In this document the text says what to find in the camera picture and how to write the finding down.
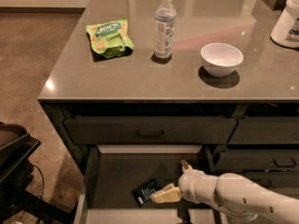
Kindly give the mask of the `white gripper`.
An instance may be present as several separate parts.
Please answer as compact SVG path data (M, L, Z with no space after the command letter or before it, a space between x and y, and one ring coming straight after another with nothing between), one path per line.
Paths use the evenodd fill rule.
M173 183L150 195L154 203L177 203L182 198L191 203L215 203L215 188L218 178L206 175L203 171L192 170L185 160L180 161L185 172L178 180L178 187Z

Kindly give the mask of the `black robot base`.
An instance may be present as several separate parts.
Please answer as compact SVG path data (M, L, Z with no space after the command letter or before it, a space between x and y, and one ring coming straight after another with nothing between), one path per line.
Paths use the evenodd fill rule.
M0 217L1 221L25 211L50 224L51 219L71 224L71 215L26 190L33 180L29 157L40 141L21 125L0 123Z

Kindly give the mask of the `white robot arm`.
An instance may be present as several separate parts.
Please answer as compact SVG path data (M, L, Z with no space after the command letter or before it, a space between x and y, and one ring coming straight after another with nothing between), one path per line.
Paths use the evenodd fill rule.
M154 203L204 203L221 213L246 220L262 216L277 224L299 224L299 201L278 194L242 175L207 175L181 161L182 176L150 195Z

